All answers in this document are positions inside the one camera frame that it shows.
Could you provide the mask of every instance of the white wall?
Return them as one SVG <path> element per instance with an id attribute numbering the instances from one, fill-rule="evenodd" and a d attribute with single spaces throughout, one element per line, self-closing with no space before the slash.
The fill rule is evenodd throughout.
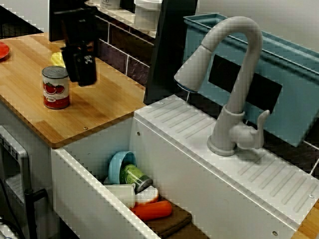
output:
<path id="1" fill-rule="evenodd" d="M 0 0 L 0 5 L 41 31 L 49 31 L 49 0 Z"/>
<path id="2" fill-rule="evenodd" d="M 318 0 L 198 0 L 196 14 L 246 16 L 275 36 L 319 52 Z"/>

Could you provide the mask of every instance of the blue plastic bin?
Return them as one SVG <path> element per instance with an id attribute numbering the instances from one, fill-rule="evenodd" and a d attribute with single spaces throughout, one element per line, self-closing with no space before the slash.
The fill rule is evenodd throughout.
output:
<path id="1" fill-rule="evenodd" d="M 188 27 L 184 62 L 200 45 L 207 32 L 224 19 L 226 17 L 216 13 L 185 17 L 184 22 Z M 266 32 L 263 32 L 263 40 L 256 73 L 282 85 L 265 130 L 298 146 L 319 113 L 319 54 Z M 235 33 L 226 37 L 212 56 L 199 93 L 222 106 L 226 104 L 230 93 L 208 82 L 214 55 L 241 65 L 246 49 L 244 34 Z M 245 119 L 253 123 L 262 112 L 250 103 L 246 103 L 244 111 Z"/>

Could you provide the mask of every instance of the wooden edge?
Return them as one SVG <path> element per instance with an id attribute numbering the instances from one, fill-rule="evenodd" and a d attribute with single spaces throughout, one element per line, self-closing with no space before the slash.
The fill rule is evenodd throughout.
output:
<path id="1" fill-rule="evenodd" d="M 118 118 L 116 118 L 116 119 L 114 119 L 114 120 L 112 120 L 110 122 L 107 122 L 107 123 L 99 125 L 99 126 L 97 126 L 95 128 L 89 129 L 89 130 L 87 130 L 87 131 L 85 131 L 83 133 L 77 134 L 77 135 L 75 135 L 75 136 L 73 136 L 71 138 L 67 138 L 67 139 L 65 139 L 65 140 L 63 140 L 61 142 L 58 142 L 58 143 L 51 143 L 50 142 L 49 146 L 51 148 L 53 148 L 53 149 L 61 148 L 63 146 L 66 146 L 67 144 L 70 144 L 72 142 L 78 141 L 79 139 L 85 138 L 85 137 L 87 137 L 87 136 L 89 136 L 91 134 L 94 134 L 94 133 L 99 132 L 99 131 L 101 131 L 103 129 L 111 127 L 111 126 L 113 126 L 113 125 L 115 125 L 117 123 L 120 123 L 120 122 L 122 122 L 122 121 L 124 121 L 126 119 L 129 119 L 129 118 L 133 117 L 133 115 L 134 115 L 134 112 L 128 113 L 128 114 L 126 114 L 124 116 L 121 116 L 121 117 L 118 117 Z"/>
<path id="2" fill-rule="evenodd" d="M 107 122 L 105 124 L 99 125 L 95 128 L 91 128 L 85 132 L 82 132 L 80 134 L 77 134 L 73 137 L 67 138 L 63 141 L 60 141 L 58 143 L 52 143 L 50 140 L 48 140 L 39 130 L 37 130 L 22 114 L 19 113 L 4 97 L 0 95 L 0 100 L 19 118 L 21 119 L 33 132 L 35 132 L 49 147 L 53 149 L 61 148 L 67 144 L 70 144 L 74 141 L 77 141 L 79 139 L 82 139 L 84 137 L 87 137 L 93 133 L 99 132 L 105 128 L 108 128 L 114 124 L 117 124 L 121 121 L 124 121 L 128 118 L 133 117 L 134 112 L 128 113 L 126 115 L 123 115 L 121 117 L 118 117 L 110 122 Z"/>
<path id="3" fill-rule="evenodd" d="M 315 203 L 291 239 L 316 239 L 319 235 L 319 200 Z"/>

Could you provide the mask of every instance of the faucet handle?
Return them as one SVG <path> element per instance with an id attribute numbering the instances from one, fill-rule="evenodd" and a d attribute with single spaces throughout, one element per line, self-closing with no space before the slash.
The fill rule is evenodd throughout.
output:
<path id="1" fill-rule="evenodd" d="M 262 112 L 257 119 L 257 130 L 254 128 L 251 130 L 251 134 L 255 136 L 255 149 L 259 149 L 264 145 L 264 124 L 269 115 L 269 110 Z"/>

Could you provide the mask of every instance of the tin can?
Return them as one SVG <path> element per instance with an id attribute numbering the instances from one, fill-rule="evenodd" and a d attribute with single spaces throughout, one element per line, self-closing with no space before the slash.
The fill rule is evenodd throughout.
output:
<path id="1" fill-rule="evenodd" d="M 68 73 L 65 67 L 48 66 L 42 70 L 43 103 L 54 110 L 70 105 Z"/>
<path id="2" fill-rule="evenodd" d="M 153 180 L 133 164 L 127 164 L 120 171 L 120 184 L 133 184 L 137 194 L 151 186 Z"/>

